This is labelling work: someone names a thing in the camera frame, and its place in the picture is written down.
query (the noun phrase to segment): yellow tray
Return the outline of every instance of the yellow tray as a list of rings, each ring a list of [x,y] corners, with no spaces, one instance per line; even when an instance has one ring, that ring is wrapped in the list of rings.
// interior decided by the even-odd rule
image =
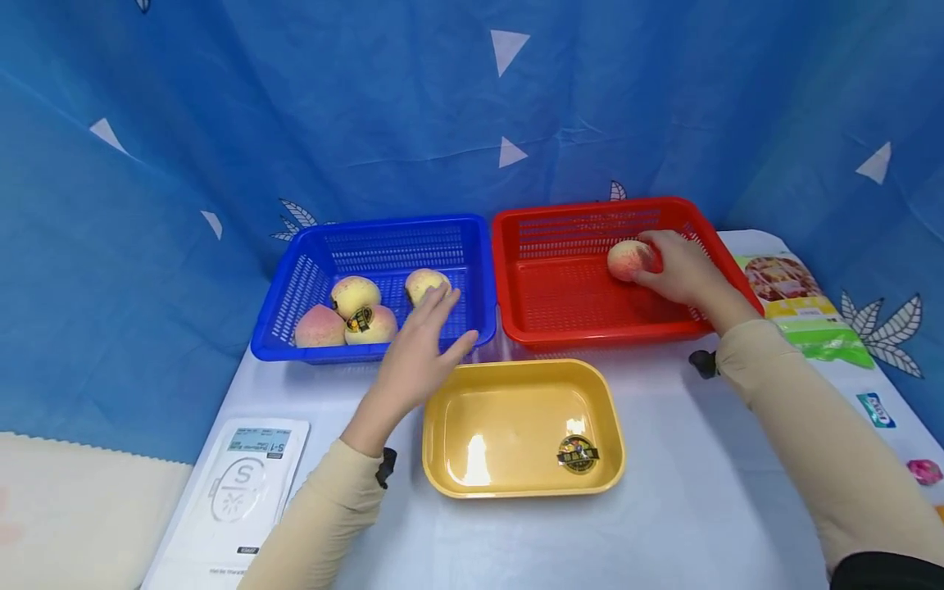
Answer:
[[[423,469],[450,497],[598,494],[625,457],[610,388],[586,362],[461,365],[426,405]]]

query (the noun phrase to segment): blue plastic basket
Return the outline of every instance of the blue plastic basket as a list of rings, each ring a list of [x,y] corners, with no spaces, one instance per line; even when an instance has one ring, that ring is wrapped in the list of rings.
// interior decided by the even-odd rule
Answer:
[[[478,215],[414,217],[315,226],[298,232],[278,264],[262,304],[251,348],[261,361],[376,361],[387,344],[296,348],[295,325],[311,307],[331,306],[330,291],[350,275],[367,277],[380,288],[381,305],[402,328],[412,310],[407,276],[432,268],[449,278],[462,296],[443,327],[446,350],[467,330],[477,329],[476,346],[495,336],[495,269],[488,226]]]

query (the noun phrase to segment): peach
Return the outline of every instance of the peach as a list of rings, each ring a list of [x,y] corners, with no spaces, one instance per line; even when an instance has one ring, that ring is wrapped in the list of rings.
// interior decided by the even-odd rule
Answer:
[[[632,276],[641,270],[652,270],[655,251],[645,242],[624,240],[610,248],[606,255],[606,267],[619,280],[632,282]]]
[[[446,275],[438,270],[418,268],[407,277],[407,296],[410,298],[410,302],[413,303],[413,306],[416,307],[419,305],[419,302],[423,300],[423,295],[426,294],[427,289],[435,289],[443,283],[445,283],[449,289],[452,288],[452,284],[449,283],[449,279],[446,278]]]
[[[380,289],[364,277],[344,277],[331,289],[331,305],[345,320],[357,310],[380,303]]]
[[[344,346],[345,321],[331,308],[316,305],[295,325],[295,345],[299,348]]]
[[[360,308],[350,316],[345,326],[345,341],[350,345],[390,342],[396,336],[396,317],[382,305]]]

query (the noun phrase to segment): red plastic basket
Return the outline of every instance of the red plastic basket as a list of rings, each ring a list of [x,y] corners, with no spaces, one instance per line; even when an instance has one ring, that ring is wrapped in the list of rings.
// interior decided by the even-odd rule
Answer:
[[[499,213],[492,249],[505,332],[531,347],[642,344],[710,333],[697,310],[610,276],[610,248],[647,229],[674,229],[698,242],[762,310],[711,223],[692,203],[664,196]]]

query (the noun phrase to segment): sleeve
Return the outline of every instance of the sleeve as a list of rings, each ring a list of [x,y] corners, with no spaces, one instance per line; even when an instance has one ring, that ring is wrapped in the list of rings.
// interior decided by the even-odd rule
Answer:
[[[840,562],[830,590],[944,588],[944,567],[894,553],[857,553]]]
[[[335,441],[269,533],[240,590],[330,588],[351,541],[377,521],[380,463]]]
[[[776,326],[731,329],[717,361],[806,503],[830,571],[864,551],[944,565],[944,525],[911,474]]]

